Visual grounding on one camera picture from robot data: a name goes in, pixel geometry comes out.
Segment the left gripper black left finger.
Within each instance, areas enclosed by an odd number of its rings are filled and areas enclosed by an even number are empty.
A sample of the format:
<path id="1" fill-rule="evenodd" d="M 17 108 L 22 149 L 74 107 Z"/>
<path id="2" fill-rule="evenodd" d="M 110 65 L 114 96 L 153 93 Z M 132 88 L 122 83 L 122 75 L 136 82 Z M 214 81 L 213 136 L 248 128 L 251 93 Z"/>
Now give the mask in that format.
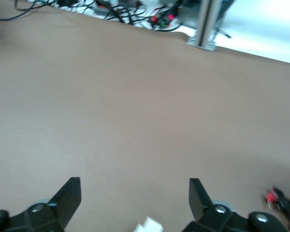
<path id="1" fill-rule="evenodd" d="M 71 177 L 46 203 L 11 217 L 0 210 L 0 232 L 63 232 L 81 203 L 81 180 Z"/>

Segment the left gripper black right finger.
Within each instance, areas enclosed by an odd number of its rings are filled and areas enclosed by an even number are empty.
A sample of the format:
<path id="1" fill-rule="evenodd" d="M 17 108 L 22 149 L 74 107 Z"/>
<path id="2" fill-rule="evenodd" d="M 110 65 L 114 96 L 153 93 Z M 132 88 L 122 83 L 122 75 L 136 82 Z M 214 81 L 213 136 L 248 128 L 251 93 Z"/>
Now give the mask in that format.
<path id="1" fill-rule="evenodd" d="M 189 180 L 189 205 L 194 217 L 185 232 L 286 232 L 275 216 L 265 212 L 252 212 L 247 218 L 229 207 L 214 204 L 200 179 Z"/>

